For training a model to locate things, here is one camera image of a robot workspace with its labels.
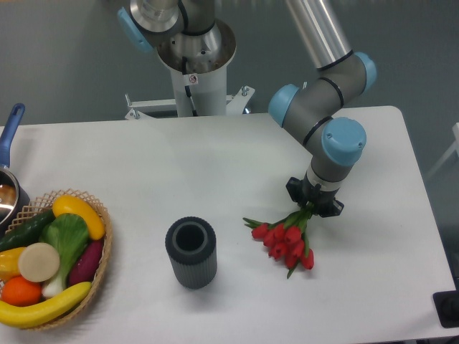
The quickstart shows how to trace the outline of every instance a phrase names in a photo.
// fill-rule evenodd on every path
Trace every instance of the gray wall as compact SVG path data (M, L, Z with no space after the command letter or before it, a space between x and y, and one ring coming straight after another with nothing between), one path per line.
M132 100L172 98L157 57L137 52L118 26L116 12L126 3L0 2L0 124L16 102L27 106L23 124L36 124L121 120L125 93ZM459 1L332 3L354 50L368 53L379 69L375 86L349 107L398 107L425 175L459 122ZM228 92L254 87L255 112L266 112L281 86L316 78L283 1L219 0L217 16L238 43ZM459 252L457 157L425 185L447 253Z

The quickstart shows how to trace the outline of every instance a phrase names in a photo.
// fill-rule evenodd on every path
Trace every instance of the tulip bouquet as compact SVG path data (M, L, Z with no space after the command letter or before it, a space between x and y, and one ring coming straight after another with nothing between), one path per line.
M308 270L314 266L314 253L306 233L312 215L313 205L308 204L273 224L248 218L243 220L245 226L252 229L253 239L263 241L263 245L269 248L269 257L276 261L284 259L289 278L300 263Z

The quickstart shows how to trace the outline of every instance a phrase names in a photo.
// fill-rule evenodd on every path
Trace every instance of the bok choy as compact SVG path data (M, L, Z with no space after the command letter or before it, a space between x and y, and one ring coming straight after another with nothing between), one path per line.
M42 294L45 298L54 297L66 289L67 276L85 251L88 239L85 220L74 214L58 216L43 230L40 241L53 246L60 257L59 270L43 286Z

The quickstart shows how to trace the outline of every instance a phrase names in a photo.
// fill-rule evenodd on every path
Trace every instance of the robotic arm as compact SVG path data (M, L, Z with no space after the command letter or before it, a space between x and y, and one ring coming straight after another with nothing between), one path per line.
M335 195L359 160L366 134L355 120L332 115L370 88L377 71L365 54L353 53L328 0L285 2L320 76L303 90L282 87L268 112L313 156L303 180L287 183L290 197L300 206L311 202L322 217L337 216L344 205ZM181 111L211 115L217 106L224 108L226 65L236 46L231 29L214 17L214 0L131 0L131 14L121 9L118 18L139 49L157 46L171 70L179 116ZM183 79L174 82L174 72L209 78L195 97Z

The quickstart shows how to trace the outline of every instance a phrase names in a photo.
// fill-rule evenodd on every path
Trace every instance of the toy vegetable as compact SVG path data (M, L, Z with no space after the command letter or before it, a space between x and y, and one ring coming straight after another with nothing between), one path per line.
M18 260L24 250L25 247L18 247L0 252L0 280L7 281L20 275Z
M17 247L25 247L38 242L38 238L44 227L50 224L55 219L52 210L43 211L35 215L15 230L9 231L0 240L0 252L8 249L16 249Z
M42 297L39 283L26 280L22 276L11 278L1 291L1 300L9 305L24 307L35 305Z
M81 216L87 225L89 236L92 240L99 240L105 235L105 227L97 213L91 206L71 195L62 195L52 204L52 211L56 217L62 214L75 214Z
M0 323L15 328L33 328L45 324L71 310L87 296L90 289L90 282L79 283L52 299L29 307L15 307L0 301Z
M30 282L44 282L59 269L59 252L49 244L37 242L21 253L17 264L23 278Z
M44 229L40 241L53 246L60 257L57 274L43 287L44 297L54 297L66 288L67 276L85 251L88 239L85 220L75 214L60 215Z
M72 268L69 274L69 285L76 285L80 282L91 282L99 267L99 261L103 253L103 240L91 242L81 258Z

